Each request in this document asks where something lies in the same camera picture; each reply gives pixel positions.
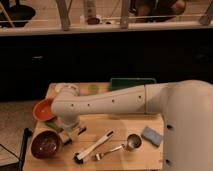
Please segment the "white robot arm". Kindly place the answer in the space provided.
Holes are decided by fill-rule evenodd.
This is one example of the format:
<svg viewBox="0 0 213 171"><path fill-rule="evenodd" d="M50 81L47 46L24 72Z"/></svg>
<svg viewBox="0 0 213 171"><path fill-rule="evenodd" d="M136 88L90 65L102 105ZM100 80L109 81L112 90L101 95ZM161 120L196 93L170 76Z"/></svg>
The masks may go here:
<svg viewBox="0 0 213 171"><path fill-rule="evenodd" d="M51 111L66 129L87 114L160 114L163 170L213 171L213 85L208 82L148 84L90 96L68 86L56 95Z"/></svg>

